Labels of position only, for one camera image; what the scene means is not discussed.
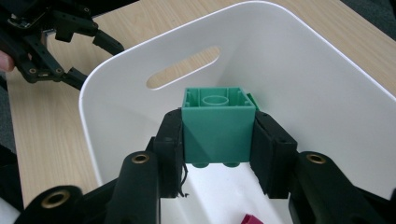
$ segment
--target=table surface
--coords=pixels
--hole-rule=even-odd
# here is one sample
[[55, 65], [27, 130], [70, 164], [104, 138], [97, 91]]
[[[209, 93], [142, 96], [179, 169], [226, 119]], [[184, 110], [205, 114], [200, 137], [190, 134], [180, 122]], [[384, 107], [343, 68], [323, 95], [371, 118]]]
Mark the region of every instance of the table surface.
[[[239, 0], [141, 0], [95, 19], [128, 49]], [[338, 0], [272, 0], [297, 15], [391, 94], [396, 95], [396, 42]], [[71, 43], [49, 37], [49, 51], [65, 70], [89, 74], [111, 55], [75, 35]], [[7, 74], [25, 206], [42, 191], [97, 188], [78, 113], [79, 91], [63, 83], [27, 83]]]

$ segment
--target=gray carpet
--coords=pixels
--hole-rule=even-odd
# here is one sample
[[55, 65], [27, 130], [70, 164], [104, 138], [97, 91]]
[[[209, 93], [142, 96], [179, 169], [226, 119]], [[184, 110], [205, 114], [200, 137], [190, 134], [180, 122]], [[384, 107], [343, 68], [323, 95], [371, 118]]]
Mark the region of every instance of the gray carpet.
[[[393, 0], [342, 0], [367, 21], [396, 40], [396, 20], [390, 1]], [[14, 134], [7, 92], [0, 88], [0, 144], [15, 152]]]

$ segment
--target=green lego brick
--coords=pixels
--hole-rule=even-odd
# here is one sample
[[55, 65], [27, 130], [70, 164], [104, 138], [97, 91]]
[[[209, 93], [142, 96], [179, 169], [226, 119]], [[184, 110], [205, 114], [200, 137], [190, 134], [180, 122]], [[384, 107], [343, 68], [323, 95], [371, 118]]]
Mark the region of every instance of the green lego brick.
[[249, 161], [255, 111], [241, 88], [187, 88], [181, 107], [186, 163]]

